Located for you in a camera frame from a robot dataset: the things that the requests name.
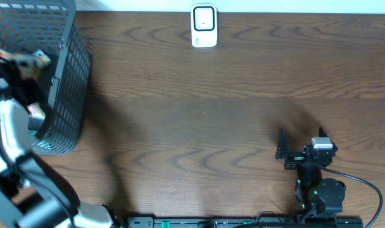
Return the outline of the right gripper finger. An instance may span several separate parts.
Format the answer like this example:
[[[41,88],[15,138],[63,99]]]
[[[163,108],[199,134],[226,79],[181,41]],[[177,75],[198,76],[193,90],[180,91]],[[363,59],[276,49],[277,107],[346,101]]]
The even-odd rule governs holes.
[[[327,133],[323,127],[319,127],[319,137],[328,137]]]
[[[289,152],[289,145],[288,145],[287,138],[286,138],[286,135],[285,135],[285,132],[283,129],[279,130],[279,142],[277,145],[277,152],[279,152],[279,153],[280,152],[282,152],[282,153]]]

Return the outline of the yellow snack chip bag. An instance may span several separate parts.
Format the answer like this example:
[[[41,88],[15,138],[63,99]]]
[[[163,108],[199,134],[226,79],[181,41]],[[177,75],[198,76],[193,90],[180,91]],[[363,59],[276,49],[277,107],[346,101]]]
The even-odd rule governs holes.
[[[35,54],[10,53],[0,49],[0,62],[12,62],[19,69],[20,77],[38,79],[44,68],[51,64],[51,59],[42,51]]]

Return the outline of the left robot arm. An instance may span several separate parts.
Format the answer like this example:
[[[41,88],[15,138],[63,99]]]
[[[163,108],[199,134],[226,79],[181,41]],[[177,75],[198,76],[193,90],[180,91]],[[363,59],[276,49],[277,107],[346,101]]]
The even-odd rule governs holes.
[[[33,150],[27,105],[34,80],[0,58],[0,222],[6,227],[121,227],[106,206],[83,203],[70,183]]]

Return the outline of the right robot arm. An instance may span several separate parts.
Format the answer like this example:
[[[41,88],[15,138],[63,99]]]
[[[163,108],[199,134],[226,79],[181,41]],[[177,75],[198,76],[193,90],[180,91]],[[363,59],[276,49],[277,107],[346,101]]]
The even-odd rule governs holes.
[[[298,175],[294,192],[303,205],[303,213],[296,216],[297,223],[311,219],[337,222],[336,215],[343,211],[346,186],[339,180],[322,177],[322,169],[332,163],[337,150],[323,128],[302,151],[290,150],[284,131],[280,131],[275,159],[284,160],[284,168],[295,170]]]

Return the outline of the grey plastic shopping basket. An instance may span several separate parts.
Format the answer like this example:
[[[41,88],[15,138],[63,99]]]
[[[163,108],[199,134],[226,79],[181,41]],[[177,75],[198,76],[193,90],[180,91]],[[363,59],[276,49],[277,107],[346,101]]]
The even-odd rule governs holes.
[[[38,82],[46,118],[30,131],[34,151],[61,155],[77,145],[91,61],[75,26],[74,0],[0,0],[0,49],[42,51],[51,59]]]

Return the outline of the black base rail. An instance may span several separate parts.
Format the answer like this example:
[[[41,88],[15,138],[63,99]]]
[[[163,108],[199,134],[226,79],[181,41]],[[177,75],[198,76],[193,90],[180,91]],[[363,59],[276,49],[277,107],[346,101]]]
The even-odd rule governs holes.
[[[305,222],[295,222],[288,218],[153,218],[129,217],[125,225],[130,228],[235,228],[235,227],[349,227],[360,228],[359,218],[308,218]]]

